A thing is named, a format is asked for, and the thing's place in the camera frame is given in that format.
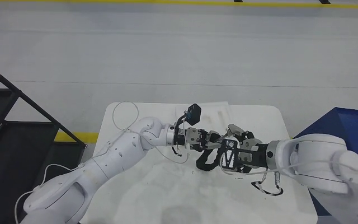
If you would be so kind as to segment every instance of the grey floor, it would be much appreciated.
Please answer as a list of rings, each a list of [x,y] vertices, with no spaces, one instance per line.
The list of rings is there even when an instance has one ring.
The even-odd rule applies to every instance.
[[[98,132],[115,101],[228,101],[279,108],[295,136],[335,106],[358,108],[357,18],[338,8],[0,3],[0,73],[75,132]],[[9,119],[41,116],[18,103]]]

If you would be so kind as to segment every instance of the table top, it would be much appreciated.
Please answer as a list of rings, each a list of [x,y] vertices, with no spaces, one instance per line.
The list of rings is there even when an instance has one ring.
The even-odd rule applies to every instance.
[[[112,122],[117,104],[110,104],[106,109],[94,154],[108,139],[119,134]],[[188,107],[185,104],[136,105],[139,119],[156,116],[163,123],[172,124],[178,117],[178,108]],[[214,125],[222,129],[211,119],[211,114],[221,114],[222,111],[215,111],[217,108],[215,104],[202,107],[202,119],[195,127],[207,129]],[[289,138],[281,113],[273,106],[228,105],[228,108],[231,123],[253,132],[263,143]],[[114,117],[116,124],[125,128],[135,119],[136,109],[130,103],[123,103]],[[173,155],[169,147],[158,149],[173,160],[185,159],[185,149],[181,149],[182,158]],[[138,164],[98,190],[81,223],[317,223],[308,189],[291,178],[281,176],[283,195],[269,196],[251,185],[252,181],[261,180],[262,175],[227,175],[219,167],[210,172],[201,171],[195,165],[201,153],[188,152],[188,161],[176,164],[155,149],[150,150]],[[272,173],[267,174],[263,187],[276,191]]]

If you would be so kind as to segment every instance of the blue box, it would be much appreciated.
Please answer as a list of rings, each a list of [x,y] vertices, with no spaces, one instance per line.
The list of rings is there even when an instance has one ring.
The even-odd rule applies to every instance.
[[[333,108],[294,138],[315,133],[340,137],[348,150],[358,153],[358,110]],[[311,198],[318,216],[331,215],[312,195]]]

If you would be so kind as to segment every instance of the yellow tape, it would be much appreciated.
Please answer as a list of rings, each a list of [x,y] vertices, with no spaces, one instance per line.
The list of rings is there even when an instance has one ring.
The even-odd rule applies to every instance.
[[[74,132],[77,138],[86,144],[95,144],[98,139],[98,133]],[[55,142],[75,142],[70,136],[64,132],[57,133]]]
[[[252,6],[252,7],[306,7],[306,8],[358,8],[358,4],[275,3],[275,2],[205,2],[177,0],[0,0],[0,2],[58,2],[58,3],[142,3],[189,4],[203,6]]]

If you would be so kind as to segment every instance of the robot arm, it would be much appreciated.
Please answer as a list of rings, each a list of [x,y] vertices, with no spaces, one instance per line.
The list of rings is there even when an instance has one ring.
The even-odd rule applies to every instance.
[[[143,118],[76,170],[36,187],[25,200],[28,215],[21,223],[77,224],[104,183],[134,166],[150,149],[173,145],[173,139],[174,126]]]
[[[258,167],[276,170],[276,186],[281,174],[291,177],[306,185],[337,219],[358,223],[358,155],[348,151],[342,139],[311,134],[264,144],[253,133],[233,124],[223,136],[203,129],[179,129],[183,118],[191,125],[199,122],[200,112],[199,106],[192,105],[176,125],[162,124],[157,118],[138,121],[76,170],[36,187],[23,205],[28,215],[21,223],[77,224],[95,192],[109,179],[134,166],[156,146],[184,144],[204,152],[202,156],[206,157],[219,148],[214,162],[226,171],[249,173]],[[217,164],[207,167],[207,171]],[[355,172],[341,164],[353,167]]]

